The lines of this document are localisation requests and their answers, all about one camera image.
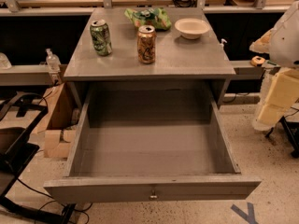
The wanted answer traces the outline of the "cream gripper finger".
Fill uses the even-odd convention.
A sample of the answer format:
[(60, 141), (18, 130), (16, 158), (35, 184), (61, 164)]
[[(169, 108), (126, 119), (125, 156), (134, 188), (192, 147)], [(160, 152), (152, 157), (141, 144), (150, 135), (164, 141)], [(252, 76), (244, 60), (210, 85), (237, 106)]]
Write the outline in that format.
[(299, 99), (299, 70), (281, 68), (267, 73), (263, 79), (260, 102), (257, 104), (252, 126), (258, 131), (273, 128)]

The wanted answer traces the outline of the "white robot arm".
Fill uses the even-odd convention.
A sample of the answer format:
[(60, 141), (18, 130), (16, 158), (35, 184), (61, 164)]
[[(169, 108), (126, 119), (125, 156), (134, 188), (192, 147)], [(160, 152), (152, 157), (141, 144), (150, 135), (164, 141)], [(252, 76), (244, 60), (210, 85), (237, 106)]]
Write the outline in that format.
[(258, 131), (273, 128), (299, 99), (299, 1), (295, 1), (274, 27), (249, 49), (267, 53), (279, 70), (265, 73), (252, 126)]

